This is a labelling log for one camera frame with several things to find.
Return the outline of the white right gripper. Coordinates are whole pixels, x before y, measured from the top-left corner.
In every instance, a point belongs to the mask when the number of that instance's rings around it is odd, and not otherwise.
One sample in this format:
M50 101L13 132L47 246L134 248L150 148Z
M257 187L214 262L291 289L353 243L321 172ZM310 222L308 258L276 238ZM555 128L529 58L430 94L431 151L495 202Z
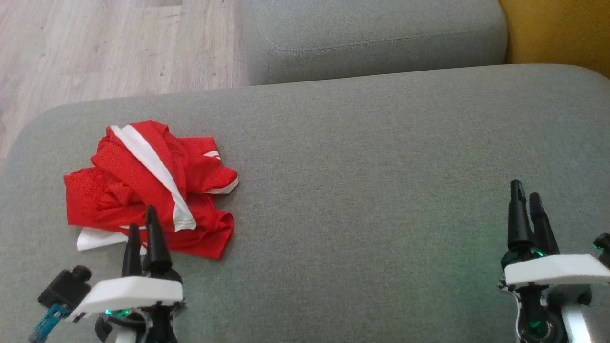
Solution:
M609 254L560 254L539 193L527 195L520 180L510 182L508 248L540 256L503 270L499 291L516 302L513 333L517 343L597 343L589 319L592 286L608 284Z

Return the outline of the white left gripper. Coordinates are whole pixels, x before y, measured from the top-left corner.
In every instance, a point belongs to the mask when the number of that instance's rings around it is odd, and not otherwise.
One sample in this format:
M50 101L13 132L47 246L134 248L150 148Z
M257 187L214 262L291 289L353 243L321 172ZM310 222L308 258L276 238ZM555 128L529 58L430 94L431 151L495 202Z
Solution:
M172 259L154 206L146 209L144 223L148 245L143 269L151 276L165 275ZM122 277L98 282L67 320L98 315L96 328L111 343L176 343L174 318L186 308L183 284L141 276L139 231L138 224L129 226Z

